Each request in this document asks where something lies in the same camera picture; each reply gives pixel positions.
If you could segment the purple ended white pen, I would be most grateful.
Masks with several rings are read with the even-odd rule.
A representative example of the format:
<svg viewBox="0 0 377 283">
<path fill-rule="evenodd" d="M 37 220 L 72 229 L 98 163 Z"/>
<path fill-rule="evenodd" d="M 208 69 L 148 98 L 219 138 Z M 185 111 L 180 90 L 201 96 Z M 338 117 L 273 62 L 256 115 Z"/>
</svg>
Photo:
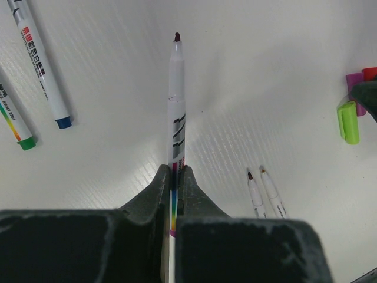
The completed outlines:
<svg viewBox="0 0 377 283">
<path fill-rule="evenodd" d="M 178 188 L 180 176 L 185 162 L 185 63 L 183 43 L 178 32 L 174 35 L 173 49 L 169 62 L 168 81 L 168 139 L 167 156 L 171 173 L 169 190 L 169 256 L 168 281 L 175 281 L 175 238 L 178 215 Z"/>
</svg>

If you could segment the red ended white pen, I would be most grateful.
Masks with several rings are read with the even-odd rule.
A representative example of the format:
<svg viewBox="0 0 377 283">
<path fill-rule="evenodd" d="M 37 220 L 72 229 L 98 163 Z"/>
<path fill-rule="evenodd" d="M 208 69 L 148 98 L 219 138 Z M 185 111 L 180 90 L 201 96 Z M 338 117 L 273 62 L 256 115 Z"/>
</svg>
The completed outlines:
<svg viewBox="0 0 377 283">
<path fill-rule="evenodd" d="M 248 188 L 249 188 L 250 197 L 252 199 L 254 212 L 257 218 L 266 219 L 267 218 L 266 208 L 264 206 L 259 187 L 257 183 L 254 181 L 253 175 L 249 168 L 247 168 L 247 181 L 248 181 Z"/>
</svg>

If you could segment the blue ended white pen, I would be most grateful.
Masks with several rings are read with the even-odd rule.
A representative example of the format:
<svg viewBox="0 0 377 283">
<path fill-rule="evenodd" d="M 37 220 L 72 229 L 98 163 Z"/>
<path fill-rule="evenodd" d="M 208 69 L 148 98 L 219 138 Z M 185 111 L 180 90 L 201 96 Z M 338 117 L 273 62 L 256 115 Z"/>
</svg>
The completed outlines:
<svg viewBox="0 0 377 283">
<path fill-rule="evenodd" d="M 71 116 L 52 72 L 47 53 L 27 1 L 7 1 L 29 58 L 59 129 L 72 126 Z"/>
</svg>

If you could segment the green ended white pen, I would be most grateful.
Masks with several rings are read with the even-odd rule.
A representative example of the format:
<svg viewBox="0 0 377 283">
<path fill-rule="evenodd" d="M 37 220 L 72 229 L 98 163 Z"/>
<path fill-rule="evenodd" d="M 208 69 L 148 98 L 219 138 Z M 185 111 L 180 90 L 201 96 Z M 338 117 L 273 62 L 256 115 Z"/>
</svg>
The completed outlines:
<svg viewBox="0 0 377 283">
<path fill-rule="evenodd" d="M 34 148 L 37 143 L 23 116 L 9 94 L 7 77 L 1 68 L 1 114 L 15 137 L 16 143 L 23 151 Z"/>
</svg>

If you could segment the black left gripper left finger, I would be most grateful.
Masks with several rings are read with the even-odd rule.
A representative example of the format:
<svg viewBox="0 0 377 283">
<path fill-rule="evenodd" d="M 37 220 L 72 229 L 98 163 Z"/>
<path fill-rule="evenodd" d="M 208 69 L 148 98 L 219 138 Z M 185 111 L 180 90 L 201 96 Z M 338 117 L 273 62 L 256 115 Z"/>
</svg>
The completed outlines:
<svg viewBox="0 0 377 283">
<path fill-rule="evenodd" d="M 166 165 L 117 209 L 2 210 L 2 282 L 160 282 Z"/>
</svg>

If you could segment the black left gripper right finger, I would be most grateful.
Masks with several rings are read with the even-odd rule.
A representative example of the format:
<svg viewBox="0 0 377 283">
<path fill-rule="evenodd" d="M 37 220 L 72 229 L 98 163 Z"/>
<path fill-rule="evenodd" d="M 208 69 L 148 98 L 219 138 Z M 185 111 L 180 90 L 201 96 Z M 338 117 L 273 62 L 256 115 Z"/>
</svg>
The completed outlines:
<svg viewBox="0 0 377 283">
<path fill-rule="evenodd" d="M 332 282 L 315 230 L 306 222 L 232 218 L 198 186 L 191 167 L 181 180 L 176 282 Z"/>
</svg>

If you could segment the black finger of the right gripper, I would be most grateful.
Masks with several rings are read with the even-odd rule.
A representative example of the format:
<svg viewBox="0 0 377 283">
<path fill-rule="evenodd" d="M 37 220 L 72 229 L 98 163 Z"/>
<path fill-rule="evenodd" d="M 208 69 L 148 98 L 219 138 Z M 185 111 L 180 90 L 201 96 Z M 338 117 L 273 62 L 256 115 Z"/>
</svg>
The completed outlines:
<svg viewBox="0 0 377 283">
<path fill-rule="evenodd" d="M 356 84 L 352 89 L 352 97 L 377 121 L 377 82 L 366 81 Z"/>
</svg>

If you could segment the orange ended white pen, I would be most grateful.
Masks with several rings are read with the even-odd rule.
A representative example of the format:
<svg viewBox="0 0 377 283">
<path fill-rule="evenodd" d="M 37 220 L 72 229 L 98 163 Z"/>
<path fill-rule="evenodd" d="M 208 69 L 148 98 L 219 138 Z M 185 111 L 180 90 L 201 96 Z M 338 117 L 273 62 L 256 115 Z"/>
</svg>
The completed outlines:
<svg viewBox="0 0 377 283">
<path fill-rule="evenodd" d="M 267 170 L 263 166 L 260 166 L 259 170 L 264 189 L 266 191 L 267 197 L 269 198 L 270 204 L 276 217 L 281 219 L 287 219 L 288 215 L 283 204 L 282 198 L 280 197 L 279 192 L 277 191 L 277 187 L 275 186 Z"/>
</svg>

